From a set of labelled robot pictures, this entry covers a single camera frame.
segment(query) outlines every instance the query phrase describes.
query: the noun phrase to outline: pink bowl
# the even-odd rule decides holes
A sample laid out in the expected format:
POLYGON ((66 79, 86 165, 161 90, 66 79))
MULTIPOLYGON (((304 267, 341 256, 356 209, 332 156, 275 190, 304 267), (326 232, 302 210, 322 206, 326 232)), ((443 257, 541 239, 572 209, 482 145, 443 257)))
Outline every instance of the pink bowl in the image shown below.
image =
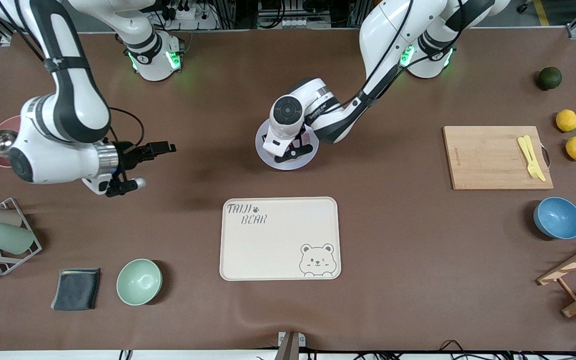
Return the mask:
MULTIPOLYGON (((8 130, 14 130, 16 132, 19 132, 20 124, 21 124, 21 116, 19 116, 19 115, 13 116, 13 117, 7 119, 6 121, 3 121, 2 123, 0 123, 0 130, 8 129, 8 130)), ((10 168, 12 166, 10 166, 10 161, 7 158, 0 157, 0 167, 10 168)))

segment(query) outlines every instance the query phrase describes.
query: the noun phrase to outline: blue bowl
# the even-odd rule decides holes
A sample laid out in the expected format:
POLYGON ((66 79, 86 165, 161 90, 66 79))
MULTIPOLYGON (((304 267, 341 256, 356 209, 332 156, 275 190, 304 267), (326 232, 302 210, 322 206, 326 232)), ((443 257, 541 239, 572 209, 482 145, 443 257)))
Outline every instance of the blue bowl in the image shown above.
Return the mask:
POLYGON ((576 206, 561 197, 543 199, 534 210, 534 223, 542 233, 556 239, 576 238, 576 206))

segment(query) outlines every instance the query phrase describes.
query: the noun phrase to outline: yellow utensil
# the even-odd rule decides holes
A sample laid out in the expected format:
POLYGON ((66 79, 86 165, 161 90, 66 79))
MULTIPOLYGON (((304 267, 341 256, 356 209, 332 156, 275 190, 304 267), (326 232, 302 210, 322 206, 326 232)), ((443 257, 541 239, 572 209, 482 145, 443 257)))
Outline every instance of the yellow utensil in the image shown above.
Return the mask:
POLYGON ((526 145, 528 145, 528 152, 530 152, 530 157, 532 158, 532 161, 530 162, 530 164, 528 164, 528 173, 537 174, 537 177, 539 177, 539 179, 542 182, 545 182, 546 177, 542 172, 542 168, 539 167, 539 162, 537 162, 537 157, 535 156, 535 149, 533 148, 533 142, 530 140, 530 136, 523 135, 522 138, 526 141, 526 145))
POLYGON ((528 145, 526 145, 526 139, 523 137, 517 137, 517 142, 519 143, 519 148, 521 148, 521 152, 523 153, 523 157, 526 158, 526 164, 528 164, 527 170, 528 174, 533 179, 537 178, 537 173, 533 173, 530 169, 530 163, 533 162, 533 158, 530 156, 530 152, 528 151, 528 145))

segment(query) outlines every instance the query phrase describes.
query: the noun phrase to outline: mint green cup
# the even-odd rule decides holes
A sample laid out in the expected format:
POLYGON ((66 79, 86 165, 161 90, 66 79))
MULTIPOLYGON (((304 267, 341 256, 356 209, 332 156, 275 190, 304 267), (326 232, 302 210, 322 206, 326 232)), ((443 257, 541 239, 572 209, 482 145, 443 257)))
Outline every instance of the mint green cup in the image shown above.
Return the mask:
POLYGON ((117 276, 117 295, 132 306, 144 305, 160 292, 162 271, 148 259, 128 262, 117 276))
POLYGON ((0 223, 0 249, 7 253, 23 254, 35 240, 35 234, 26 228, 0 223))

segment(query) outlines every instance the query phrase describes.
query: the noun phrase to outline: yellow line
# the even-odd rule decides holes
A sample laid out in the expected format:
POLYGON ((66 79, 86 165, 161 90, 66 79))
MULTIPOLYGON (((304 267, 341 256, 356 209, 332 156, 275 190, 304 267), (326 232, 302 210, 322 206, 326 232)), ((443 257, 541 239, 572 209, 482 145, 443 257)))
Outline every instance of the yellow line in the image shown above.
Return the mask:
POLYGON ((546 10, 544 10, 544 5, 542 5, 542 0, 534 0, 534 8, 537 10, 537 16, 539 17, 539 23, 542 27, 550 27, 551 23, 548 22, 546 17, 546 10))

